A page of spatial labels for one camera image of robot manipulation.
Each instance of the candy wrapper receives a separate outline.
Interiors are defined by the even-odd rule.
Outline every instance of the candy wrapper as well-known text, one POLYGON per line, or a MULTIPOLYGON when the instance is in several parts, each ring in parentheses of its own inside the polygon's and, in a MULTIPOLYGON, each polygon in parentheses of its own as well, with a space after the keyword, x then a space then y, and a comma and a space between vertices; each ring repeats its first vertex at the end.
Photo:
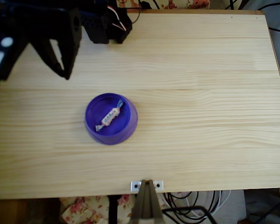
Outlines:
POLYGON ((123 101, 120 99, 117 103, 117 107, 114 107, 103 119, 101 125, 95 125, 96 132, 99 132, 104 126, 109 126, 111 121, 120 114, 120 108, 123 105, 123 101))

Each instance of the metal bracket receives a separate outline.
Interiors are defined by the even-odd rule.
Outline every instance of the metal bracket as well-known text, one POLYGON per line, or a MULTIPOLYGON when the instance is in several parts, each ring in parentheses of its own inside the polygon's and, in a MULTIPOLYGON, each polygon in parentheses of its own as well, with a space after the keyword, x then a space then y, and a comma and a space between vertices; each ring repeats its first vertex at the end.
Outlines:
MULTIPOLYGON (((164 181, 153 181, 155 191, 164 190, 164 181)), ((142 181, 131 181, 131 192, 138 192, 142 181)))

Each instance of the purple bowl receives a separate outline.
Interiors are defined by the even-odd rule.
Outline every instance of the purple bowl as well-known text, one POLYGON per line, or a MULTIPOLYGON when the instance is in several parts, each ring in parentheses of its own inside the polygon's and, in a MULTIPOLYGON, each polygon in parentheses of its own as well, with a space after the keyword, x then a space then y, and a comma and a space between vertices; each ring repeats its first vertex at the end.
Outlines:
POLYGON ((87 106, 85 112, 85 127, 89 135, 97 142, 106 145, 115 145, 127 140, 136 130, 138 114, 136 107, 125 97, 105 93, 95 97, 87 106), (124 104, 120 114, 115 117, 109 126, 96 132, 95 125, 100 125, 102 119, 117 106, 119 100, 124 104))

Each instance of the wooden table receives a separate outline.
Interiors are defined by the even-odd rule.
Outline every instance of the wooden table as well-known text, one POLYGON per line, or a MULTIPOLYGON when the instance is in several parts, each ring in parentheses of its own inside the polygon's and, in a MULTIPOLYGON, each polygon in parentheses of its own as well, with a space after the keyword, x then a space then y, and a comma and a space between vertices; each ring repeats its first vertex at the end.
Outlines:
POLYGON ((0 199, 123 194, 141 179, 171 192, 280 188, 280 73, 265 16, 199 12, 142 13, 122 45, 83 32, 69 81, 28 46, 0 84, 0 199), (115 146, 84 127, 105 92, 139 113, 115 146))

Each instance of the floral fabric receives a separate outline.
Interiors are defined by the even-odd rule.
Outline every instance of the floral fabric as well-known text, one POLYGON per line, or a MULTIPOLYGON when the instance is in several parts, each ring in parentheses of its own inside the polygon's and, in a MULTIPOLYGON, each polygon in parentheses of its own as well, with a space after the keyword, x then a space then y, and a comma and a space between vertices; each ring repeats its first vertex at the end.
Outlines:
MULTIPOLYGON (((118 200, 117 223, 127 224, 132 215, 135 195, 122 195, 118 200)), ((158 194, 161 208, 165 202, 158 194)), ((108 224, 108 196, 60 198, 62 222, 67 224, 108 224)))
MULTIPOLYGON (((145 5, 157 9, 209 9, 210 0, 141 0, 145 5)), ((138 0, 117 0, 118 7, 138 8, 138 0)))

